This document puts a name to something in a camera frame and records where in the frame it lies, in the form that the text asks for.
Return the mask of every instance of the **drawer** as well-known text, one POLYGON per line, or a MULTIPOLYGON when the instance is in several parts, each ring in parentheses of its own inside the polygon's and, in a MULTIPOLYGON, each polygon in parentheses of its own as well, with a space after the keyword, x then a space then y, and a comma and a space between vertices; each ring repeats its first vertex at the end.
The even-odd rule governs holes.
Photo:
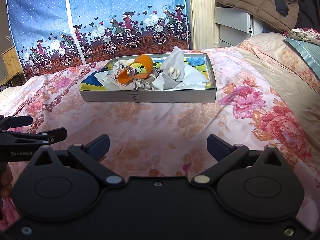
POLYGON ((238 45, 241 41, 244 41, 250 36, 251 33, 246 33, 234 28, 227 27, 225 25, 220 25, 219 39, 231 44, 232 46, 238 45))
POLYGON ((250 32, 250 14, 235 8, 215 8, 215 23, 224 25, 245 33, 250 32))

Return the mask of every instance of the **white drawer cabinet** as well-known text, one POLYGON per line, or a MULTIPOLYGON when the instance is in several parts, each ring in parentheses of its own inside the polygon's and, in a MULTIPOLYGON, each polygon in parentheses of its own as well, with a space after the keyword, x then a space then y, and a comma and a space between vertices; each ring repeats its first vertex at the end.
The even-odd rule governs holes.
POLYGON ((219 47, 236 46, 245 39, 262 33, 263 21, 235 8, 215 8, 215 23, 220 25, 219 47))

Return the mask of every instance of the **blue wardrobe curtain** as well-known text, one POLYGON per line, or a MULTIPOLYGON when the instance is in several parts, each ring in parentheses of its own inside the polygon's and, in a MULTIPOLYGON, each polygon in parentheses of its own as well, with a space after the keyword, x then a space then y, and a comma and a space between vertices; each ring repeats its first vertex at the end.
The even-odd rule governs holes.
POLYGON ((65 0, 7 0, 13 41, 27 79, 83 61, 168 52, 176 45, 188 49, 185 0, 69 3, 67 8, 65 0))

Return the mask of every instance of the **chain pattern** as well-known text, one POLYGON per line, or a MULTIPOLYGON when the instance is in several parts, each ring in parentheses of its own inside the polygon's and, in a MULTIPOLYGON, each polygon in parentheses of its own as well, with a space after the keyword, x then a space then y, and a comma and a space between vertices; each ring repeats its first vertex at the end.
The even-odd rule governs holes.
POLYGON ((95 68, 96 64, 95 63, 90 63, 88 64, 82 71, 81 74, 77 77, 75 77, 75 79, 71 82, 71 84, 65 88, 65 90, 60 93, 60 95, 58 95, 50 104, 44 104, 42 106, 42 114, 41 116, 37 117, 36 120, 31 124, 31 127, 27 130, 27 133, 36 133, 36 131, 38 130, 38 128, 40 127, 40 125, 44 122, 44 114, 43 111, 46 110, 48 112, 52 112, 52 109, 59 103, 61 103, 61 98, 63 96, 65 96, 66 94, 69 93, 70 88, 72 86, 74 86, 75 84, 77 84, 77 82, 84 78, 85 75, 87 75, 88 73, 90 73, 92 68, 95 68))
POLYGON ((65 70, 62 70, 60 72, 58 72, 50 81, 45 81, 42 85, 41 88, 39 88, 39 90, 30 98, 30 99, 27 99, 26 101, 24 101, 18 108, 17 108, 17 111, 13 114, 13 117, 17 116, 21 111, 22 109, 26 106, 26 105, 30 105, 31 103, 33 103, 34 101, 36 101, 40 95, 42 95, 42 89, 47 86, 47 85, 50 85, 52 82, 56 81, 59 77, 61 77, 61 75, 66 71, 65 70))

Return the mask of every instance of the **brown jacket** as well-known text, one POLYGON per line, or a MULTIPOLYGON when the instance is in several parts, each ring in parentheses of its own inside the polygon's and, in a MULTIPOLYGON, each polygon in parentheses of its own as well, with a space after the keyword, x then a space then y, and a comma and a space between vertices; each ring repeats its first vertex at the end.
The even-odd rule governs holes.
POLYGON ((298 0, 285 0, 289 12, 285 17, 276 11, 274 0, 216 0, 217 7, 233 7, 244 10, 265 21, 273 28, 286 32, 293 29, 298 18, 298 0))

